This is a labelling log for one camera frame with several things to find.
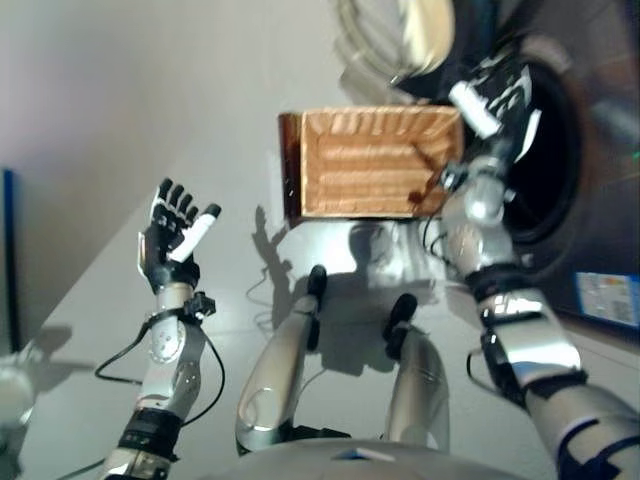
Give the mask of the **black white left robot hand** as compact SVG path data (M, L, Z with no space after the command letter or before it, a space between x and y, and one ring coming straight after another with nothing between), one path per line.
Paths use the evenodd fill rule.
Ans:
M221 212L216 203L200 210L193 195L170 178L160 182L137 246L138 271L153 293L174 283L197 286L201 273L194 251Z

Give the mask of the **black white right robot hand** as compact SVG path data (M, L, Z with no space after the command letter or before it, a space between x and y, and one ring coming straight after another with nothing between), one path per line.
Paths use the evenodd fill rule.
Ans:
M512 165L529 151L538 131L542 112L531 106L532 96L529 68L499 63L454 84L448 99L480 144Z

